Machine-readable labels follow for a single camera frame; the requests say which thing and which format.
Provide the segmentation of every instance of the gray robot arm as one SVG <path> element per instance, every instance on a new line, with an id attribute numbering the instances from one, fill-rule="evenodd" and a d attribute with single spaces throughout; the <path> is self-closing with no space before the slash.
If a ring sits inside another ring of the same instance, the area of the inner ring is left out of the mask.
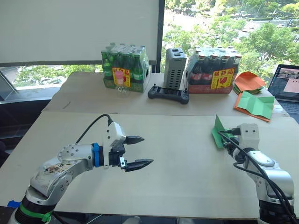
<path id="1" fill-rule="evenodd" d="M 20 207 L 12 214 L 9 224 L 43 224 L 50 215 L 72 180 L 93 167 L 119 166 L 125 172 L 142 169 L 153 162 L 151 159 L 127 163 L 123 154 L 124 144 L 135 144 L 144 139 L 126 136 L 116 122 L 111 122 L 106 131 L 104 147 L 97 143 L 63 147 L 57 158 L 46 161 L 30 179 Z"/>
<path id="2" fill-rule="evenodd" d="M 228 133 L 234 136 L 231 140 L 237 144 L 241 149 L 247 152 L 248 157 L 251 157 L 268 176 L 270 181 L 273 181 L 282 192 L 285 194 L 289 205 L 290 212 L 294 213 L 294 183 L 290 174 L 282 170 L 279 163 L 274 159 L 268 157 L 263 152 L 258 150 L 259 131 L 256 124 L 241 124 L 236 129 L 228 130 Z M 247 171 L 252 171 L 260 175 L 260 170 L 253 164 L 253 162 L 244 155 L 231 142 L 224 142 L 228 153 L 237 161 L 238 164 L 243 164 Z M 286 213 L 281 201 L 278 199 L 276 193 L 269 185 L 268 181 L 254 173 L 247 172 L 248 176 L 256 184 L 256 193 L 260 206 L 260 224 L 291 224 L 289 214 Z"/>

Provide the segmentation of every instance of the blue tape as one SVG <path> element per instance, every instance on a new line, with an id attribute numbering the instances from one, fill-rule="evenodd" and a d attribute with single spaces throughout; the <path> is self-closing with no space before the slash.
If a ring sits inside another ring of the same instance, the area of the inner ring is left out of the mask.
<path id="1" fill-rule="evenodd" d="M 94 166 L 100 166 L 100 147 L 97 143 L 93 144 L 93 152 L 94 152 Z"/>
<path id="2" fill-rule="evenodd" d="M 9 201 L 7 206 L 9 208 L 17 209 L 20 206 L 21 202 L 15 202 L 14 200 Z"/>

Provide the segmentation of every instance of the game controller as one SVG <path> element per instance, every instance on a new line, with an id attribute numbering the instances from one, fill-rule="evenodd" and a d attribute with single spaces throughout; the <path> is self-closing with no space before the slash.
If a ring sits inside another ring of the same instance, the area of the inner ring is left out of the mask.
<path id="1" fill-rule="evenodd" d="M 189 102 L 189 93 L 187 89 L 185 90 L 172 90 L 167 88 L 162 88 L 154 84 L 154 86 L 149 90 L 148 97 L 153 98 L 164 98 L 171 99 L 180 102 L 181 104 L 187 104 Z"/>

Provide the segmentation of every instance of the power supply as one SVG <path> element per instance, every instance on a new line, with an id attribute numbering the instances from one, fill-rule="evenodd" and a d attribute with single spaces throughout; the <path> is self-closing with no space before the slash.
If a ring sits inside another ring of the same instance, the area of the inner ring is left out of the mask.
<path id="1" fill-rule="evenodd" d="M 186 60 L 187 58 L 181 48 L 167 49 L 164 73 L 164 85 L 166 88 L 179 89 Z"/>

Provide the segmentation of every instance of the laptop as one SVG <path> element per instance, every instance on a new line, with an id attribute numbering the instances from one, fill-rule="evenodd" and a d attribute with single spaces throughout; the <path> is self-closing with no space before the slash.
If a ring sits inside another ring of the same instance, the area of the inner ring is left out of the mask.
<path id="1" fill-rule="evenodd" d="M 268 91 L 299 124 L 299 66 L 279 64 Z"/>

